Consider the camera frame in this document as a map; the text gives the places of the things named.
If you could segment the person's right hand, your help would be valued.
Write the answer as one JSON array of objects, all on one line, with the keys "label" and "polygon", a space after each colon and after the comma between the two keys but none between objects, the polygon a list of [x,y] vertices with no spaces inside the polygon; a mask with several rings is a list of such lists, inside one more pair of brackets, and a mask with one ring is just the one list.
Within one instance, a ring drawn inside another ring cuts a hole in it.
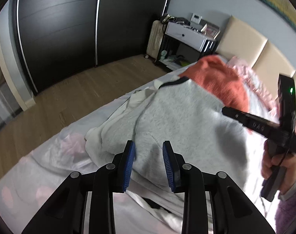
[{"label": "person's right hand", "polygon": [[288,153],[271,157],[268,140],[266,140],[261,163],[261,175],[265,180],[272,176],[274,166],[277,167],[277,171],[281,171],[281,174],[278,175],[281,179],[279,182],[279,192],[285,195],[296,184],[296,155]]}]

